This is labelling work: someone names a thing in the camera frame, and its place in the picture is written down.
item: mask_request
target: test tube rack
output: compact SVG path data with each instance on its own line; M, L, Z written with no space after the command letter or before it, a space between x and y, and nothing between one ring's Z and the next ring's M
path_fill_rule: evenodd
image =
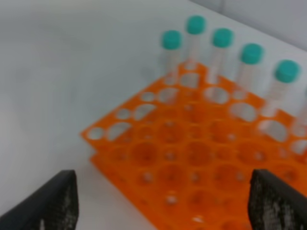
M220 76L211 85L207 73L201 63L195 69L181 63L177 83L161 77L81 133L96 151L92 163L159 230L251 229L247 204L255 168L307 195L307 152L293 151L307 135L293 135L295 118L279 110L270 119L284 127L281 140L259 134L268 120L257 112L264 100L250 92L238 100L234 82ZM191 77L195 88L185 84ZM207 98L213 88L221 100ZM175 100L166 103L168 97ZM255 113L248 121L231 112L243 102Z

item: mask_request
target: clear plastic tube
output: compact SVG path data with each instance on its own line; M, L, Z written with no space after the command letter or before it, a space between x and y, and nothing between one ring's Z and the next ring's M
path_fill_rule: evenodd
M219 47L213 48L209 73L206 79L207 83L213 85L218 84L219 75L222 72L225 55L226 55L225 48L219 48Z
M237 100L246 99L247 92L252 85L252 79L254 76L256 65L248 65L241 63L239 74L236 79L233 97Z
M281 61L276 70L275 78L265 100L265 105L260 113L263 117L274 118L283 102L283 98L289 89L290 83L294 82L300 73L300 66L291 60ZM265 131L271 123L269 121L261 122L259 129Z
M189 49L186 68L196 69L200 58L201 35L189 34Z
M166 76L165 83L174 85L178 82L178 65L180 63L180 49L165 50L166 52Z
M292 123L291 131L298 137L303 137L307 133L307 99L305 99L304 105L296 120Z

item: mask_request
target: circular hole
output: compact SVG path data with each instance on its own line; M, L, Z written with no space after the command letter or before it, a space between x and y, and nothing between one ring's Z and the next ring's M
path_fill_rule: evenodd
M225 164L216 169L215 186L218 189L234 192L244 186L247 178L236 166Z
M177 111L175 109L165 109L163 116L167 119L174 119L177 117Z
M203 216L201 215L196 215L194 217L192 217L192 221L196 222L196 223L203 223Z
M307 129L305 126L302 126L300 124L295 124L292 127L292 133L297 137L304 137L307 134Z
M215 142L227 143L236 139L236 135L234 134L234 128L228 122L213 122L209 126L209 130L212 135L212 140Z
M192 166L203 166L211 161L211 149L202 142L192 142L186 149L188 163Z
M176 190L184 185L184 172L178 165L167 165L158 172L159 188Z
M207 100L217 104L225 104L229 95L226 90L220 87L210 87L204 91L204 96Z
M176 88L165 88L160 90L158 94L158 100L162 103L171 102L176 98L178 89Z
M238 220L229 220L222 225L222 230L251 230L251 226L247 222Z
M164 151L164 156L165 156L165 159L168 161L175 161L177 160L178 153L176 149L169 148Z
M110 158L112 161L121 162L127 159L127 151L124 148L117 148L111 151Z
M165 202L166 202L167 205L175 205L175 204L177 204L178 200L177 200L177 197L175 195L168 195L165 198Z
M237 147L238 158L245 164L259 165L266 161L265 148L255 142L247 141Z
M187 73L182 75L180 84L189 88L197 88L199 85L199 74Z
M212 213L216 206L217 203L213 194L205 190L194 191L188 197L188 207L191 211L196 213Z
M129 142L131 139L131 133L129 132L130 128L131 128L130 123L117 122L108 129L107 139L113 141L121 137L123 138L123 141Z
M135 109L133 117L136 121L142 120L150 113L152 113L155 109L156 106L153 104L141 104Z
M257 118L256 109L248 103L235 103L230 112L244 121L252 122Z
M231 155L233 153L233 149L229 147L220 147L216 151L216 157L220 160L228 161L231 159Z
M132 148L133 162L142 167L153 165L157 160L157 148L154 144L144 142Z
M128 119L129 117L130 117L130 111L128 109L120 109L116 113L117 119L125 120Z
M189 133L190 133L190 136L192 138L201 138L202 137L202 130L201 130L200 126L192 126L189 129Z
M150 172L142 172L137 177L137 184L139 185L149 185L153 181L153 176Z
M191 181L194 185L204 186L208 182L208 175L204 171L195 171L191 174Z
M141 139L151 139L154 136L154 131L150 127L142 127L138 133Z
M170 121L161 125L158 136L166 143L177 143L183 139L184 132L177 123Z
M295 153L295 159L300 163L307 163L307 140L298 140L292 143L291 150Z
M144 102L152 102L155 99L155 94L153 92L143 92L141 94L141 100Z
M298 179L297 170L286 164L279 164L272 168L272 173L288 184L293 184Z
M206 110L202 103L189 103L183 107L183 116L185 120L200 123L206 119Z
M223 206L227 213L234 216L242 216L246 214L248 199L242 196L233 197L224 201Z
M99 140L103 137L104 135L104 130L99 127L92 128L88 133L87 133L87 138L91 140Z
M262 121L259 124L259 129L262 130L266 135L268 135L272 139L279 142L284 142L288 137L286 127L278 121L274 120Z

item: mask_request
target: test tube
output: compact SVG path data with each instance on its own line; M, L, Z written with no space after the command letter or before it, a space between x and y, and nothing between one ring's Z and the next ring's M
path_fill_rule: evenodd
M252 85L252 79L255 73L257 64L259 64L263 57L263 48L254 43L247 44L243 47L241 53L241 64L238 76L236 78L236 85L234 88L233 97L238 100L246 99L246 94Z
M265 99L265 105L261 109L261 115L267 118L276 116L277 110L283 101L290 83L294 82L300 73L300 66L291 60L281 61L275 70L275 79ZM259 126L260 131L265 131L270 123L262 122Z
M292 123L292 133L298 137L302 137L307 132L307 90L305 91L305 101L299 111L296 120Z
M176 30L169 30L162 35L162 47L166 55L165 83L173 85L178 82L178 65L180 62L181 34Z
M195 69L199 62L201 34L206 29L206 20L204 17L195 15L189 17L186 25L188 33L188 60L186 64L187 69Z
M217 29L212 37L213 53L206 81L209 84L218 84L222 72L223 62L234 39L234 33L226 28Z

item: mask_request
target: white table surface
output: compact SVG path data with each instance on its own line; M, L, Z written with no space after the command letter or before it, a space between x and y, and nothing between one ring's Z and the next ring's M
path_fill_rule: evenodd
M89 163L93 152L79 132L161 75L160 34L183 31L190 15L208 20L202 40L205 63L211 32L234 30L225 67L229 78L236 73L243 44L265 47L255 93L265 93L280 59L296 60L307 69L305 51L187 0L7 3L0 10L0 214L59 170L75 169L77 229L154 229ZM282 106L292 114L304 98L305 73Z

